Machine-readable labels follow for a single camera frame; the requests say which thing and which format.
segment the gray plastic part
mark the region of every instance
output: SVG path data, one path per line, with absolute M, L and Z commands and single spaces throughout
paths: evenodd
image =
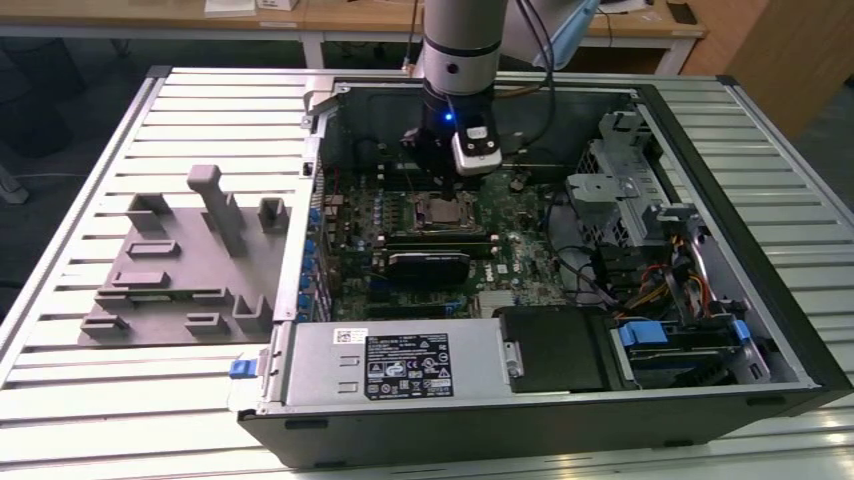
M 135 230 L 148 236 L 148 233 L 162 233 L 162 225 L 160 216 L 172 212 L 165 203 L 165 199 L 160 194 L 133 195 L 130 206 L 127 207 L 126 216 Z
M 228 334 L 228 324 L 218 313 L 188 313 L 184 327 L 196 336 Z
M 114 287 L 164 288 L 169 286 L 165 272 L 118 272 L 111 278 Z
M 257 206 L 257 221 L 264 233 L 286 233 L 289 217 L 280 198 L 261 198 Z
M 244 225 L 233 195 L 218 188 L 222 176 L 216 165 L 193 165 L 186 176 L 186 186 L 201 196 L 208 211 L 208 221 L 214 226 L 222 244 L 232 257 L 245 255 L 245 242 L 240 235 Z
M 130 243 L 123 253 L 130 258 L 176 257 L 181 247 L 174 240 L 142 240 Z
M 262 295 L 253 302 L 253 308 L 249 308 L 245 298 L 237 296 L 232 315 L 244 332 L 269 332 L 272 330 L 272 308 Z
M 109 335 L 89 335 L 83 325 L 77 340 L 79 345 L 193 345 L 269 341 L 270 305 L 276 299 L 285 234 L 264 233 L 257 208 L 238 208 L 240 220 L 232 220 L 229 225 L 244 225 L 241 241 L 245 254 L 230 257 L 222 237 L 208 230 L 202 212 L 201 208 L 169 209 L 169 213 L 157 215 L 162 230 L 158 233 L 145 232 L 145 238 L 135 228 L 130 228 L 106 278 L 111 280 L 118 276 L 119 279 L 138 282 L 140 275 L 162 272 L 169 278 L 168 287 L 152 287 L 148 284 L 140 287 L 130 282 L 127 288 L 107 282 L 94 297 L 89 317 L 98 319 L 103 315 L 114 315 L 127 328 L 114 330 Z M 140 245 L 154 246 L 154 250 L 160 248 L 157 245 L 162 245 L 164 252 L 174 253 L 169 242 L 180 245 L 178 255 L 127 254 Z M 200 324 L 190 322 L 194 324 L 190 331 L 188 319 L 196 319 L 194 315 L 206 315 L 209 318 L 212 314 L 221 317 L 225 327 L 198 326 L 200 330 L 196 330 L 194 325 Z M 95 324 L 95 330 L 99 328 L 103 327 Z
M 79 330 L 91 338 L 113 338 L 126 334 L 129 325 L 117 315 L 87 315 Z
M 230 305 L 233 297 L 228 289 L 222 288 L 217 293 L 193 294 L 192 301 L 198 305 Z

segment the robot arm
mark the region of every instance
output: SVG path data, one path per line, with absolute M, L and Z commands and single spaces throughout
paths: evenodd
M 520 31 L 516 1 L 425 0 L 424 2 L 424 107 L 421 127 L 402 140 L 420 167 L 445 187 L 458 177 L 492 172 L 501 164 L 500 142 L 492 116 L 493 82 L 502 51 L 546 65 L 529 29 Z M 545 28 L 560 43 L 553 51 L 568 58 L 577 48 L 599 0 L 580 3 L 540 0 L 537 11 L 565 19 Z M 501 47 L 501 38 L 508 44 Z

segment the blue drive latch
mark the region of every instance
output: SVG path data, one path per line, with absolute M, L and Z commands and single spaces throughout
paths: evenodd
M 245 378 L 254 378 L 257 376 L 257 359 L 252 360 L 234 360 L 230 362 L 230 368 L 228 369 L 228 378 L 232 380 L 240 380 Z
M 617 332 L 624 347 L 645 343 L 667 343 L 664 327 L 653 320 L 632 320 L 617 329 Z

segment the black computer case side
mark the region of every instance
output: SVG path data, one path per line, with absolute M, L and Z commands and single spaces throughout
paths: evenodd
M 312 416 L 245 411 L 238 422 L 292 468 L 422 464 L 697 445 L 795 409 L 821 393 L 764 392 Z

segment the floor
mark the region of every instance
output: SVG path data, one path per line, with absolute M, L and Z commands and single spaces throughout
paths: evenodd
M 296 42 L 133 41 L 126 58 L 115 56 L 106 40 L 67 40 L 66 46 L 87 85 L 82 95 L 57 105 L 74 133 L 71 144 L 57 154 L 27 160 L 0 143 L 2 165 L 13 175 L 26 176 L 19 182 L 30 193 L 21 206 L 0 204 L 0 319 L 17 294 L 7 287 L 29 276 L 148 66 L 304 67 Z M 402 45 L 376 52 L 372 45 L 325 44 L 324 50 L 328 68 L 396 69 L 402 58 Z M 0 71 L 6 64 L 0 58 Z M 843 88 L 795 146 L 848 207 L 854 206 L 852 131 L 854 88 Z

